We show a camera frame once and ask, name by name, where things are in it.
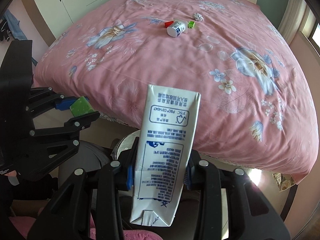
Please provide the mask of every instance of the green cube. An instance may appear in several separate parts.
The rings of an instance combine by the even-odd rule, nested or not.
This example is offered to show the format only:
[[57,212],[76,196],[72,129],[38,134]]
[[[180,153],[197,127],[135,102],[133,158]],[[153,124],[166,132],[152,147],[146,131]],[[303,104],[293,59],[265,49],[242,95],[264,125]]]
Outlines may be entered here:
[[190,22],[188,23],[188,28],[193,29],[193,27],[194,27],[195,25],[196,25],[195,22],[190,21]]
[[70,110],[74,117],[89,114],[95,111],[85,97],[80,97],[76,102],[74,102],[70,106]]

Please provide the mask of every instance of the milk carton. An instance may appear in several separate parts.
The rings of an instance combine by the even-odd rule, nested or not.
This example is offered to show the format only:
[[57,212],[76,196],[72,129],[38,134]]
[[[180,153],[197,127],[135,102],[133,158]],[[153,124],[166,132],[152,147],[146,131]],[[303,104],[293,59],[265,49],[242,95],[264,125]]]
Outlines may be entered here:
[[148,86],[143,114],[130,222],[171,226],[196,131],[201,95]]

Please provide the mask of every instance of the pink bedspread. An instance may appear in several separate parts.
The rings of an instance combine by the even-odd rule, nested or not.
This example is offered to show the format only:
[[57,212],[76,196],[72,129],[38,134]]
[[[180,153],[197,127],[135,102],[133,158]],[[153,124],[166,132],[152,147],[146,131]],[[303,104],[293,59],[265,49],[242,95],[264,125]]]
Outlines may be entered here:
[[[165,21],[204,17],[170,37]],[[259,7],[245,0],[111,0],[58,38],[35,79],[139,128],[147,85],[201,93],[193,148],[299,183],[318,152],[304,74]],[[177,106],[179,98],[161,98]]]

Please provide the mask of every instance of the white bottle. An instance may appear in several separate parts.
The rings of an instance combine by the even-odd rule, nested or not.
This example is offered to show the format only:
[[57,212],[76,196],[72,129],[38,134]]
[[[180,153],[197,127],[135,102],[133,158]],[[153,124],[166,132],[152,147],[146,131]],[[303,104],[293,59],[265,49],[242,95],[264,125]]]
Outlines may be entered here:
[[173,18],[173,20],[174,23],[167,28],[167,33],[169,34],[169,36],[176,38],[181,33],[188,32],[188,22],[177,18]]

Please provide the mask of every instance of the screw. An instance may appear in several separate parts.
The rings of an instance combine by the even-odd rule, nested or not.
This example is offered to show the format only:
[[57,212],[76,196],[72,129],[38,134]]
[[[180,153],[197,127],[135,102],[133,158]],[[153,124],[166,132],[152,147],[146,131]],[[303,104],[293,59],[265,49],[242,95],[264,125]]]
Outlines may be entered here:
[[243,170],[243,169],[240,169],[240,168],[237,168],[237,169],[235,169],[235,173],[236,173],[237,175],[239,175],[239,176],[242,176],[242,175],[244,175],[244,170]]
[[209,165],[209,163],[206,160],[200,160],[199,161],[199,165],[202,166],[202,167],[207,167]]
[[83,169],[81,169],[81,168],[76,169],[76,170],[75,170],[75,174],[76,174],[77,176],[82,175],[82,174],[83,174]]
[[120,162],[119,161],[113,161],[113,162],[111,162],[111,167],[114,167],[114,168],[116,168],[116,167],[119,167],[120,166]]

